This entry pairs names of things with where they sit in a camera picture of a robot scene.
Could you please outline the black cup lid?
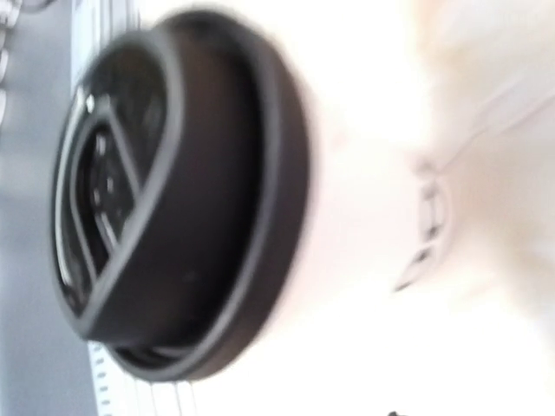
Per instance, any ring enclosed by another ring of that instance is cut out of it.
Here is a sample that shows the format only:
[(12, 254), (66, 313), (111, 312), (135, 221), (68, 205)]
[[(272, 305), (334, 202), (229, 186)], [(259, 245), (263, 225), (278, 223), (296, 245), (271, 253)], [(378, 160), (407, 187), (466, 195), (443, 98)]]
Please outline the black cup lid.
[(300, 93), (262, 34), (196, 9), (117, 36), (78, 81), (56, 155), (69, 325), (142, 380), (217, 373), (282, 292), (309, 183)]

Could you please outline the white paper cup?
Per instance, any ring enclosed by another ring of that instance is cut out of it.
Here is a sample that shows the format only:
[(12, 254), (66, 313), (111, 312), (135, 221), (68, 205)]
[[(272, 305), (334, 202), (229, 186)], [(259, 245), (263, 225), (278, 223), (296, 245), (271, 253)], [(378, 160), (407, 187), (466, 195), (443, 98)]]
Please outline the white paper cup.
[(220, 1), (301, 88), (310, 200), (288, 282), (255, 342), (194, 387), (202, 415), (422, 415), (408, 292), (445, 203), (422, 170), (425, 83), (405, 1)]

